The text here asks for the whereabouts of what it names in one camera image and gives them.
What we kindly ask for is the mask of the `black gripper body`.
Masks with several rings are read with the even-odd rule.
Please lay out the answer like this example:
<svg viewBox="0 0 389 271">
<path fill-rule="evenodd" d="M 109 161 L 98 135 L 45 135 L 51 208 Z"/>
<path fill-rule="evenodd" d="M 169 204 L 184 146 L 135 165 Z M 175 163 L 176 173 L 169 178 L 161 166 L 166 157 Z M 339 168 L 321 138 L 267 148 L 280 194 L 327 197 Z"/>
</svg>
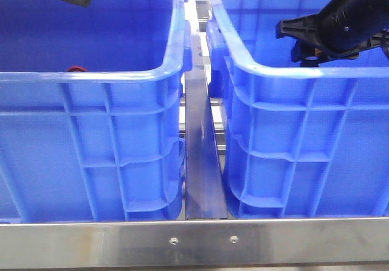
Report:
<svg viewBox="0 0 389 271">
<path fill-rule="evenodd" d="M 336 60 L 355 60 L 381 48 L 388 55 L 388 0 L 331 0 L 318 13 L 277 24 L 276 37 L 291 37 L 291 60 L 317 67 Z"/>
</svg>

